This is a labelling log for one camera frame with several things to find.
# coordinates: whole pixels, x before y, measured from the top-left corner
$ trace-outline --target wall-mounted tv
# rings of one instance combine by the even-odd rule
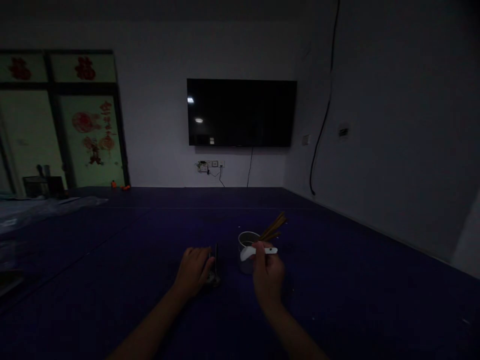
[[[190,145],[289,147],[296,81],[187,79]]]

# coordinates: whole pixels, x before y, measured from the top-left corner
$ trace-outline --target forearm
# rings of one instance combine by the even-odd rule
[[[170,289],[136,329],[108,357],[108,360],[150,360],[186,300]]]
[[[328,360],[325,353],[281,303],[264,306],[263,313],[291,359]]]

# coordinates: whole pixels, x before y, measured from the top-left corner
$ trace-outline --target door frame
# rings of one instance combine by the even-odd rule
[[[120,145],[120,156],[123,170],[123,180],[125,186],[130,185],[130,173],[128,167],[127,148],[125,143],[124,122],[122,116],[122,107],[120,102],[120,91],[117,82],[55,82],[54,70],[52,67],[51,55],[112,55],[115,64],[115,55],[112,50],[87,50],[87,49],[2,49],[0,54],[38,54],[42,55],[45,64],[47,82],[0,82],[0,90],[46,90],[48,93],[48,100],[50,102],[50,109],[53,117],[53,124],[55,127],[58,147],[60,149],[60,156],[62,161],[63,172],[65,174],[66,185],[69,189],[75,189],[77,183],[75,180],[74,167],[70,149],[68,146],[67,132],[62,117],[60,108],[60,96],[101,96],[109,95],[113,97],[115,118],[118,131],[118,141]],[[117,67],[115,66],[115,79],[118,79]],[[15,185],[13,182],[12,172],[6,156],[4,145],[0,139],[0,155],[2,156],[5,171],[11,190],[15,193]]]

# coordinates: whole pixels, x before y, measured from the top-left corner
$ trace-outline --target glass door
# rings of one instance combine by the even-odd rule
[[[66,188],[54,119],[46,90],[0,90],[0,138],[18,196],[25,196],[23,177],[38,176],[49,165]]]
[[[121,141],[112,95],[60,95],[60,114],[75,185],[124,186]]]

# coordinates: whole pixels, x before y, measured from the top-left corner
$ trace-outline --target power outlet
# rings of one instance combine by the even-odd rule
[[[303,146],[310,144],[310,135],[303,135],[301,138],[301,144]]]

